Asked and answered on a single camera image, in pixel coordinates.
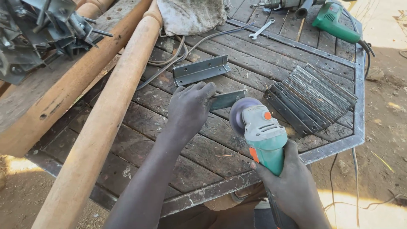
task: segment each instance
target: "wooden workbench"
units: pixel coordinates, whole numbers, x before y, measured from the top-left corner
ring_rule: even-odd
[[[247,30],[203,42],[186,60],[177,65],[228,54],[228,64],[232,71],[206,82],[214,82],[218,93],[246,88],[249,97],[257,98],[267,105],[273,116],[286,127],[289,137],[298,143],[300,156],[307,164],[363,143],[362,49],[312,27],[311,23],[319,6],[312,7],[302,23],[302,20],[295,18],[294,12],[280,10],[268,13],[263,7],[250,8],[250,5],[258,2],[259,0],[232,0],[228,23],[206,34],[187,37],[185,42],[189,48],[203,37],[235,28],[234,25],[238,23],[255,22],[254,25]],[[249,34],[262,27],[271,17],[275,19],[275,23],[262,36],[254,41],[248,38]],[[345,16],[340,20],[351,28],[351,23]],[[278,38],[286,44],[267,38],[268,36]],[[151,59],[167,60],[178,44],[172,38],[159,38]],[[354,111],[349,111],[334,125],[314,135],[300,138],[263,95],[274,81],[285,79],[297,65],[306,63],[326,71],[339,84],[355,92],[359,99]],[[158,70],[158,67],[147,66],[142,81]],[[61,117],[26,155],[28,159],[52,175],[58,174],[109,75],[107,73]],[[135,93],[90,197],[100,206],[110,210],[136,174],[157,135],[166,125],[168,104],[175,90],[169,69]],[[248,166],[251,161],[248,145],[229,126],[228,111],[229,109],[222,109],[210,113],[201,131],[182,150],[168,184],[162,216],[260,181]]]

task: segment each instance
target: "dirt ground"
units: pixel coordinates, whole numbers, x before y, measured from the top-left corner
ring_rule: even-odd
[[[397,10],[401,9],[395,4],[386,11],[387,14],[382,12],[381,17],[387,17],[382,25],[371,26],[374,17],[363,22],[366,40],[370,41],[368,38],[375,35],[381,36],[381,40],[375,38],[374,42],[370,41],[377,55],[372,59],[371,71],[376,69],[379,75],[382,71],[384,77],[380,81],[365,82],[365,143],[356,147],[361,207],[386,201],[393,197],[391,192],[407,195],[407,59],[398,53],[406,48],[407,39],[403,23],[394,18],[399,14]],[[390,27],[392,32],[381,31]],[[312,165],[324,206],[332,202],[329,180],[332,161],[333,157],[330,157]],[[30,228],[54,180],[28,160],[1,156],[1,228]],[[335,201],[355,204],[355,173],[350,150],[338,155],[332,180]],[[206,204],[220,210],[231,207],[232,201],[226,195]],[[338,203],[336,212],[330,208],[327,214],[334,227],[356,227],[354,206]],[[89,200],[77,227],[100,228],[107,215],[106,210]],[[369,210],[361,209],[359,213],[361,228],[406,228],[405,216],[407,208],[391,203]]]

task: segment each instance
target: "spanner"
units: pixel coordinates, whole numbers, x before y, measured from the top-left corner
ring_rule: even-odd
[[[256,39],[257,39],[257,36],[258,36],[261,32],[263,32],[263,30],[267,29],[267,27],[269,27],[269,26],[270,26],[271,24],[273,24],[273,23],[274,23],[274,19],[272,18],[272,19],[270,19],[269,22],[267,22],[267,24],[265,24],[263,27],[261,27],[255,34],[250,34],[249,37],[251,37],[252,40],[256,40]]]

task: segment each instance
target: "metal scrap pile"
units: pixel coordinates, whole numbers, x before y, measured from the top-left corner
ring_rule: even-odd
[[[310,64],[297,66],[265,95],[302,137],[326,129],[357,102],[353,93]]]
[[[0,79],[18,84],[59,56],[73,57],[80,48],[96,46],[89,38],[92,32],[112,36],[93,29],[89,22],[96,22],[79,16],[75,9],[72,0],[1,1]]]

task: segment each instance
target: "grinding disc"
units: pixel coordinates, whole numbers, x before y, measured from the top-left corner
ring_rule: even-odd
[[[262,105],[262,103],[255,98],[246,97],[236,101],[236,103],[234,103],[232,108],[230,109],[229,112],[230,127],[232,127],[232,130],[235,133],[242,137],[245,136],[245,126],[246,126],[246,124],[243,121],[242,112],[244,109],[255,105]]]

